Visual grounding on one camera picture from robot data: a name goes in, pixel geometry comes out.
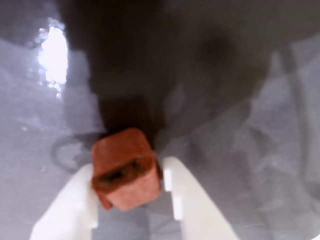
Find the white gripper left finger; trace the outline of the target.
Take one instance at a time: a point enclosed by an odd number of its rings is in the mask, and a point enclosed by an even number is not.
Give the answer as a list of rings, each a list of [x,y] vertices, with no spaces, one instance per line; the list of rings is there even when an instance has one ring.
[[[98,227],[98,197],[92,189],[93,165],[79,169],[35,223],[31,240],[91,240]]]

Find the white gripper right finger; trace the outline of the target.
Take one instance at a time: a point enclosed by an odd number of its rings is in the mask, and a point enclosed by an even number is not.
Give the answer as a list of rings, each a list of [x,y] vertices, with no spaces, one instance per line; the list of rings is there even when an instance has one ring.
[[[170,192],[173,217],[184,240],[238,240],[231,224],[205,189],[176,157],[163,159],[164,190]]]

